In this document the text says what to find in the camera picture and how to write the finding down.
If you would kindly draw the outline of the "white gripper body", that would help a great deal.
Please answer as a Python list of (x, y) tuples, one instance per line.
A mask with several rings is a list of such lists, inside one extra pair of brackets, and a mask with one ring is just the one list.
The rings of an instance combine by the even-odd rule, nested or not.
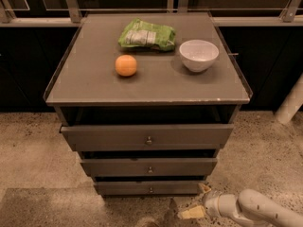
[(206, 213), (210, 217), (219, 217), (219, 198), (221, 193), (219, 191), (210, 191), (203, 196), (203, 206)]

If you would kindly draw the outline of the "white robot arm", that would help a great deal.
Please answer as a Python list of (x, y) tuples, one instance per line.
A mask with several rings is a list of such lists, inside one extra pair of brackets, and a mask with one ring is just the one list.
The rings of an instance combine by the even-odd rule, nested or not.
[(303, 216), (253, 189), (224, 194), (200, 183), (199, 198), (178, 212), (180, 219), (229, 218), (241, 227), (303, 227)]

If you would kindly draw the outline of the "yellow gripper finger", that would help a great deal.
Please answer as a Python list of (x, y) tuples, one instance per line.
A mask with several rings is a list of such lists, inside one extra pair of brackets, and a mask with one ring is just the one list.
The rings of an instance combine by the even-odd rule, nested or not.
[(208, 185), (203, 184), (203, 183), (199, 183), (199, 188), (200, 188), (201, 192), (204, 194), (211, 191), (211, 188)]
[(203, 218), (205, 216), (205, 209), (202, 205), (191, 206), (183, 209), (178, 213), (180, 219)]

